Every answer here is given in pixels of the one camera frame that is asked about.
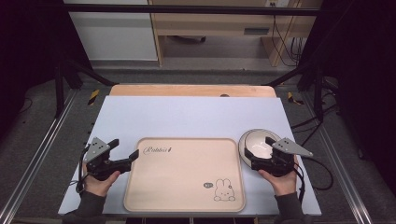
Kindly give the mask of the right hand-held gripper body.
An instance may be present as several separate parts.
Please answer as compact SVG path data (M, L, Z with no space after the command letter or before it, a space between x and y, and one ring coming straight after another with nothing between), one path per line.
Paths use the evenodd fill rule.
M267 173L281 177L287 175L294 169L294 156L312 157L313 153L304 147L296 144L289 138L282 138L273 143L271 159L260 159L255 157L251 160L252 170L264 170Z

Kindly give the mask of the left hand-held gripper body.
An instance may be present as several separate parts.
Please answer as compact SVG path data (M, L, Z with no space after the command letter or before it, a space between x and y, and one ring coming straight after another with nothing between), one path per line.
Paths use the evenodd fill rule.
M127 159L112 161L110 159L110 151L108 143L102 141L98 137L94 137L88 146L85 157L87 172L97 180L106 180L115 171L121 174L131 171L132 163Z

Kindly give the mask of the white bowl with dark rim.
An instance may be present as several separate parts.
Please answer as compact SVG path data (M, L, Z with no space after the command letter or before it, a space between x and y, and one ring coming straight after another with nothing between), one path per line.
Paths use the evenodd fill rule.
M271 159L273 148L266 140L278 141L280 137L268 130L253 129L245 132L239 139L238 150L243 162L250 167L251 160L245 155L247 148L255 157L260 159Z

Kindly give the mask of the beige tray with rabbit print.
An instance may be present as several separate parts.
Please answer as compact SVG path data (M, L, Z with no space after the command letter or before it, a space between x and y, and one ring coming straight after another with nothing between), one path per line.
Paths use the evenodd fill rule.
M246 204L237 144L228 138L143 138L125 208L137 212L232 213Z

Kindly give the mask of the person's right hand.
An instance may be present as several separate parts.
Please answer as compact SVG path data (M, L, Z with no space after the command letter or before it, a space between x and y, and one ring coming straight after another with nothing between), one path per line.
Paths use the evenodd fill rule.
M258 173L267 180L272 186L275 196L283 196L292 194L296 191L297 174L291 171L287 175L281 177L273 176L264 170L259 170Z

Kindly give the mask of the person's left hand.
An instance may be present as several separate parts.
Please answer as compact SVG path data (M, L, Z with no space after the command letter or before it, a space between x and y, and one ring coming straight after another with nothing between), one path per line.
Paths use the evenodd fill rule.
M120 176L119 171L115 171L112 175L109 176L106 180L97 180L91 175L87 175L84 179L84 189L92 193L94 195L100 197L106 197L111 186L116 182L118 177Z

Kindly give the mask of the yellow and black tape strip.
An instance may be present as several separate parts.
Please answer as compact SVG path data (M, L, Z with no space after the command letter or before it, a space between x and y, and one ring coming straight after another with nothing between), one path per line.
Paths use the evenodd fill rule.
M297 105L304 105L304 101L302 100L295 100L293 97L292 92L288 92L288 102L289 103L293 103L293 104L297 104Z
M93 105L98 94L99 94L99 90L94 90L90 96L90 99L89 99L87 105Z

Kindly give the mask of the black metal stand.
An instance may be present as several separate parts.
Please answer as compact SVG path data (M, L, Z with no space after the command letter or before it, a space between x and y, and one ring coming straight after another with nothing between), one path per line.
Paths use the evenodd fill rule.
M102 83L106 86L113 87L117 85L117 82L111 81L107 78L100 76L95 73L91 68L77 63L73 60L64 60L58 62L55 66L55 92L56 92L56 113L55 117L59 118L64 112L65 102L64 102L64 80L68 83L71 89L79 89L83 82L78 76L78 72L87 75Z
M314 85L313 110L317 119L319 121L323 121L324 112L321 101L323 72L317 63L301 63L286 75L267 83L267 86L276 87L297 75L301 75L301 78L297 83L297 89L299 91L307 91L311 85Z

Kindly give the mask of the wooden table board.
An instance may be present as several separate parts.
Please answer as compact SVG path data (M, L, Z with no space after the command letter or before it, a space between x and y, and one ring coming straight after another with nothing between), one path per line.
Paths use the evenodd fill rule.
M183 85L183 84L119 84L111 88L111 96L214 96L276 97L269 86L249 85Z

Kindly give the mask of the white cabinet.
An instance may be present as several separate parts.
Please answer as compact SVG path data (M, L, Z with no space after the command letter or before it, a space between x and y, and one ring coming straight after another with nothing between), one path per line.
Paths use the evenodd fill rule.
M156 61L149 14L69 13L92 61Z

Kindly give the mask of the black curtain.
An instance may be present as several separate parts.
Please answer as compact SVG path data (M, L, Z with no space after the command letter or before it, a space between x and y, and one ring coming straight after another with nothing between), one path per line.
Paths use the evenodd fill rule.
M28 89L54 79L56 59L46 34L64 55L91 68L68 12L40 9L64 0L0 0L0 138L10 130Z
M396 0L323 0L302 61L314 50L358 147L396 196Z

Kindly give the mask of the light wooden desk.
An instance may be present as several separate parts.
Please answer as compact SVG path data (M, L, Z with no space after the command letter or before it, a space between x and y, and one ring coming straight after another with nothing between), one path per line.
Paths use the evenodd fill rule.
M279 7L319 9L323 0L148 0L152 6ZM262 40L272 66L279 65L292 38L307 38L316 20L313 16L161 14L151 15L157 36L240 36Z

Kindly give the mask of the black horizontal bar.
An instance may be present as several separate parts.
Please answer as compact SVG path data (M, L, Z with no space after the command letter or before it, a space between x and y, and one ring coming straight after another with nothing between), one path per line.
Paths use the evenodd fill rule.
M315 8L279 7L221 7L221 6L173 6L173 5L98 5L64 4L67 11L108 12L108 13L176 13L176 14L221 14L221 15L280 15L280 16L317 16L321 13Z

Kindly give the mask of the aluminium rail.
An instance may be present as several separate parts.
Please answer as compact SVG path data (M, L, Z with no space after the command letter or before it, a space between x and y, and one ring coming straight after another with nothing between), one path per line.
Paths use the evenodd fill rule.
M44 159L46 159L46 156L50 151L50 148L56 139L58 132L61 130L77 95L78 90L70 90L67 94L64 103L64 109L59 112L59 115L51 123L49 130L46 132L43 140L35 152L35 155L25 169L17 187L13 190L11 196L8 198L6 205L1 209L0 224L10 224L15 217Z
M304 145L314 151L314 159L322 162L333 176L333 186L320 194L322 205L340 199L341 205L331 205L331 208L337 208L334 212L337 219L346 212L354 217L352 224L373 224L355 183L354 162L360 161L358 151L338 115L335 101L326 103L324 110L323 121L315 119L317 129L304 140Z

